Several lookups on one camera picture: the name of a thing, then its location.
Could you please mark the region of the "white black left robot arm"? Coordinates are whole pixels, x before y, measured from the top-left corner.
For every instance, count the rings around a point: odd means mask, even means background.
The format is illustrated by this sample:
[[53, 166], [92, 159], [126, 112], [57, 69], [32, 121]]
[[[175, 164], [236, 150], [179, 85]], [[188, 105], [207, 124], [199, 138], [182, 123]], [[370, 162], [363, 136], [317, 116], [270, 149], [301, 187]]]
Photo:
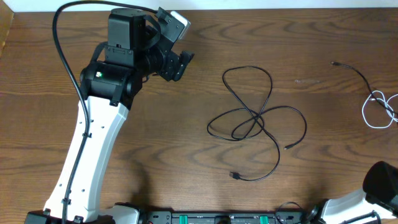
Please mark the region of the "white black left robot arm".
[[193, 58], [172, 48], [189, 21], [176, 11], [116, 4], [108, 18], [108, 39], [100, 43], [79, 79], [78, 119], [68, 154], [42, 210], [29, 212], [26, 223], [141, 223], [127, 203], [100, 210], [100, 194], [111, 151], [149, 75], [181, 79]]

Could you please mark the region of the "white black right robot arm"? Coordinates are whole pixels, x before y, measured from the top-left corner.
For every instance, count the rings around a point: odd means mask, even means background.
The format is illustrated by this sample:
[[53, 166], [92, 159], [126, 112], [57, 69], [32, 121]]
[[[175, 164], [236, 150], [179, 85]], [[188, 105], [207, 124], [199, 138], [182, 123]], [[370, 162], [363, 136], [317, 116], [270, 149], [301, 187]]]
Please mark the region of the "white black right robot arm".
[[336, 199], [324, 200], [302, 218], [302, 223], [381, 223], [397, 218], [397, 168], [375, 163], [363, 186]]

